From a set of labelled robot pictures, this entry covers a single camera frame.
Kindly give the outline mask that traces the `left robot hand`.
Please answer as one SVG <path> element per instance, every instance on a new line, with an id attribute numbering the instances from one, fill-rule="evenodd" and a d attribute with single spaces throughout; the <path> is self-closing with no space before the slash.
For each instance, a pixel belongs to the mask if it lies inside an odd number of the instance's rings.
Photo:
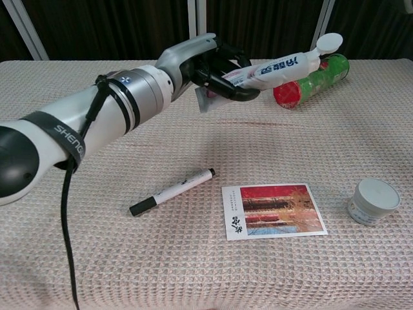
<path id="1" fill-rule="evenodd" d="M 243 50 L 224 43 L 214 33 L 206 33 L 166 49 L 155 67 L 172 80 L 172 101 L 192 83 L 232 101 L 250 101 L 259 96 L 259 90 L 235 86 L 223 77 L 250 65 Z"/>

